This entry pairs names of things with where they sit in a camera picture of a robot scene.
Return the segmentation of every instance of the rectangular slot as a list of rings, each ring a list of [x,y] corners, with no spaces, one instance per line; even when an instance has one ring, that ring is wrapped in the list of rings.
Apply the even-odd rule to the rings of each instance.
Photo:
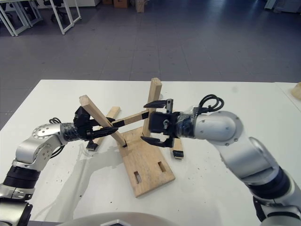
[[[137,184],[141,183],[141,176],[139,175],[138,171],[134,172],[135,178],[136,178],[136,182]]]
[[[165,172],[165,171],[166,171],[166,169],[165,169],[165,167],[163,166],[163,164],[162,164],[161,161],[158,162],[158,165],[159,165],[159,167],[160,167],[160,169],[161,169],[162,172]]]

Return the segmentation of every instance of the metal frame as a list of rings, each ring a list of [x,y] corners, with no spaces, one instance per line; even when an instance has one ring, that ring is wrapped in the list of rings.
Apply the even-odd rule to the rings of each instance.
[[[68,15],[68,18],[69,18],[69,22],[70,22],[70,24],[67,27],[63,28],[60,17],[58,16],[57,10],[56,10],[55,5],[53,3],[53,0],[50,0],[50,3],[51,3],[51,7],[52,7],[52,9],[55,13],[55,17],[56,17],[57,23],[58,23],[58,25],[61,29],[62,35],[64,35],[66,33],[66,31],[68,31],[70,28],[74,27],[74,24],[76,22],[81,20],[81,15],[80,15],[80,12],[79,12],[79,6],[77,4],[77,1],[74,0],[76,10],[77,10],[77,13],[78,13],[78,17],[75,20],[73,20],[68,2],[67,2],[67,0],[63,0],[63,4],[65,6],[65,9],[66,9],[66,12],[67,12],[67,15]]]
[[[25,16],[22,13],[22,10],[20,9],[20,6],[16,3],[16,2],[11,2],[12,5],[15,8],[15,11],[17,13],[17,16],[20,18],[21,22],[22,22],[22,27],[18,28],[17,30],[14,28],[14,26],[11,24],[10,20],[8,19],[5,11],[3,10],[3,8],[0,6],[0,13],[2,14],[3,18],[6,20],[6,23],[8,24],[8,26],[10,27],[12,33],[15,36],[18,36],[19,33],[21,33],[22,31],[26,30],[27,28],[30,28]]]
[[[24,14],[24,16],[25,16],[25,18],[26,18],[26,20],[27,20],[29,26],[30,26],[30,27],[33,27],[33,25],[35,25],[37,22],[43,20],[43,18],[42,18],[42,16],[41,16],[40,12],[38,11],[38,7],[37,7],[36,3],[35,3],[34,1],[31,1],[31,0],[28,1],[28,3],[29,3],[29,5],[30,5],[30,7],[32,8],[32,11],[33,11],[33,13],[34,13],[34,15],[35,15],[35,17],[36,17],[36,18],[33,19],[33,20],[30,20],[30,19],[29,19],[29,17],[27,16],[27,13],[25,12],[25,9],[24,9],[24,7],[22,6],[21,2],[17,2],[17,4],[19,5],[19,7],[20,7],[22,13]]]
[[[14,37],[15,34],[14,34],[13,31],[10,29],[8,23],[6,22],[6,19],[2,16],[2,11],[3,11],[3,9],[2,9],[1,12],[0,12],[0,20],[1,20],[1,21],[3,22],[3,24],[6,26],[8,32],[10,33],[10,35]]]

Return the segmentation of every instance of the table leg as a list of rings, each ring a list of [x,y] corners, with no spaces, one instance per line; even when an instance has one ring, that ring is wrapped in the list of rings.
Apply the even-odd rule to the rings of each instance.
[[[34,20],[31,20],[31,24],[34,25],[37,22],[43,20],[43,18],[42,18],[41,14],[38,10],[38,7],[37,7],[36,3],[34,1],[28,1],[28,3],[29,3],[29,5],[30,5],[35,17],[36,17]]]
[[[71,24],[72,27],[73,27],[73,26],[74,26],[74,22],[73,22],[73,18],[72,18],[72,15],[71,15],[71,11],[70,11],[70,8],[69,8],[69,5],[68,5],[68,1],[67,1],[67,0],[63,0],[63,2],[64,2],[64,5],[65,5],[65,9],[66,9],[66,12],[67,12],[67,15],[68,15],[70,24]]]
[[[79,5],[77,4],[77,1],[74,0],[74,3],[75,3],[75,6],[76,6],[77,14],[79,15],[79,16],[74,20],[74,23],[76,23],[76,22],[78,22],[79,20],[81,20],[81,15],[80,15],[80,12],[79,12]]]
[[[63,26],[62,26],[62,23],[61,23],[61,21],[60,21],[60,17],[59,17],[58,14],[57,14],[55,5],[54,5],[54,3],[53,3],[53,0],[50,0],[50,4],[51,4],[51,7],[52,7],[52,9],[53,9],[53,12],[55,13],[55,17],[56,17],[57,23],[58,23],[58,25],[59,25],[59,27],[60,27],[60,29],[61,29],[61,32],[62,32],[62,34],[64,35],[64,34],[65,34],[65,31],[64,31]]]
[[[30,27],[33,27],[33,24],[32,22],[30,21],[29,17],[27,16],[27,13],[24,9],[24,7],[22,6],[21,2],[17,2],[18,6],[19,6],[19,9],[21,10],[22,14],[24,15],[25,17],[25,20],[27,21],[27,23],[29,24]]]
[[[6,26],[8,32],[10,33],[10,35],[14,37],[15,34],[14,34],[13,31],[10,29],[8,23],[6,22],[6,19],[2,16],[2,11],[3,11],[3,10],[1,10],[1,12],[0,12],[0,20],[1,20],[1,21],[3,22],[3,24]]]
[[[16,32],[14,26],[11,24],[10,20],[8,19],[8,16],[5,14],[5,11],[2,9],[0,5],[0,12],[3,15],[4,19],[6,20],[7,24],[9,25],[11,31],[15,34],[15,36],[18,36],[18,33]]]

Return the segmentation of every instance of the gray floor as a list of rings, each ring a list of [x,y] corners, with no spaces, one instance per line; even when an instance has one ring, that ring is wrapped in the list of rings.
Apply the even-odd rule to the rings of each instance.
[[[263,0],[151,0],[134,8],[81,8],[65,36],[44,22],[0,29],[0,129],[40,79],[301,81],[301,16]]]

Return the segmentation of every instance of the wooden plank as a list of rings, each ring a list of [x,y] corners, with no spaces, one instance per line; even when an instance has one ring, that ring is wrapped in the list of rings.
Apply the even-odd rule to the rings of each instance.
[[[147,103],[150,103],[155,100],[159,100],[160,93],[161,93],[162,83],[158,78],[152,78],[150,82],[150,92],[149,92],[149,99]],[[156,111],[155,108],[148,108],[149,114]],[[149,118],[144,120],[143,124],[143,135],[145,137],[149,137],[151,132],[149,131]]]
[[[126,126],[128,124],[131,124],[131,123],[143,120],[143,119],[147,119],[148,117],[149,117],[149,110],[145,110],[143,112],[139,112],[137,114],[130,115],[126,118],[113,121],[112,125],[114,127]]]
[[[127,147],[118,144],[136,197],[175,179],[160,149],[140,138],[142,129],[122,133]]]
[[[112,107],[110,109],[109,113],[107,114],[107,117],[115,119],[117,117],[117,115],[119,114],[119,112],[120,112],[120,107]],[[100,145],[104,138],[105,137],[96,138],[93,140],[93,143]]]
[[[183,151],[183,145],[181,142],[181,139],[175,138],[174,139],[174,147],[170,149],[173,153],[173,156],[176,159],[182,159],[184,158],[184,151]]]
[[[99,125],[102,125],[103,127],[112,126],[109,120],[107,120],[104,114],[96,107],[96,105],[87,95],[81,96],[79,98],[79,102],[81,106],[96,120],[96,122],[98,122]],[[122,146],[126,145],[124,138],[118,131],[111,134],[111,136]]]

